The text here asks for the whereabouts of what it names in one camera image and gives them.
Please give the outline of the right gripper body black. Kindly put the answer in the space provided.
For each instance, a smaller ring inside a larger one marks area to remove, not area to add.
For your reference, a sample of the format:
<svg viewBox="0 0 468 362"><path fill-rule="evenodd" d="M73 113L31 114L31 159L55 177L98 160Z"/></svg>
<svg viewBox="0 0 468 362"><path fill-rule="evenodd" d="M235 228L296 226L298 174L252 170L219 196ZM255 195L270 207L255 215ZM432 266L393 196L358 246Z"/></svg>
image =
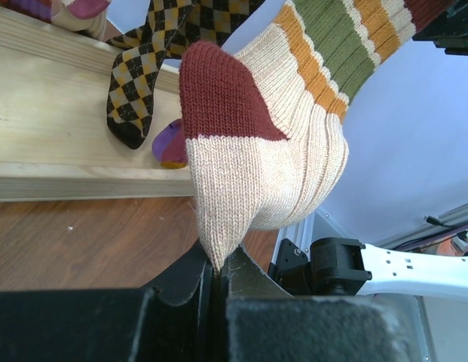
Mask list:
<svg viewBox="0 0 468 362"><path fill-rule="evenodd" d="M453 1L443 14L415 34L412 40L431 41L447 55L468 56L468 0Z"/></svg>

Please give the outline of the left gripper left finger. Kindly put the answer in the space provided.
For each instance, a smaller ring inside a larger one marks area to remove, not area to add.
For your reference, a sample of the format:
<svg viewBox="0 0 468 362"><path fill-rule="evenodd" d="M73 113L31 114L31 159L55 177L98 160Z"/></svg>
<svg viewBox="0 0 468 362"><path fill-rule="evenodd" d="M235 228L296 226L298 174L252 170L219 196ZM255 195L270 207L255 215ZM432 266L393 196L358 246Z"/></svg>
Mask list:
<svg viewBox="0 0 468 362"><path fill-rule="evenodd" d="M0 361L202 361L212 276L195 244L142 287L0 292Z"/></svg>

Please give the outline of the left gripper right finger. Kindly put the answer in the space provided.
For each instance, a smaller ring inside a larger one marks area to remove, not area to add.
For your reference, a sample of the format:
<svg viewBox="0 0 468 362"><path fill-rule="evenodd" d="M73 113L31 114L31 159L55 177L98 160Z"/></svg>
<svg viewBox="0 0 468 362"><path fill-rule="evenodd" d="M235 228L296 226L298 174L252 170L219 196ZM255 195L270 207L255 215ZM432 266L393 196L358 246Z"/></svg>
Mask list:
<svg viewBox="0 0 468 362"><path fill-rule="evenodd" d="M294 297L238 247L222 269L229 361L420 361L408 318L389 299Z"/></svg>

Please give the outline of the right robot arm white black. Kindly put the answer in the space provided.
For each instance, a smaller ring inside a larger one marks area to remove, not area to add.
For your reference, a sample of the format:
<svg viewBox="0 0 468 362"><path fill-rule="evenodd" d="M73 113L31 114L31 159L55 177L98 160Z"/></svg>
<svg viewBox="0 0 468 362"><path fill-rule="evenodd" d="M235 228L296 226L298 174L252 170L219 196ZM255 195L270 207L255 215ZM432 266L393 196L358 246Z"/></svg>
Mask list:
<svg viewBox="0 0 468 362"><path fill-rule="evenodd" d="M291 222L313 211L341 177L348 156L342 121L361 86L447 1L287 1L270 25L283 61L271 117L285 135L279 165L290 183ZM340 284L353 295L420 294L468 302L463 257L385 250L322 239L306 287Z"/></svg>

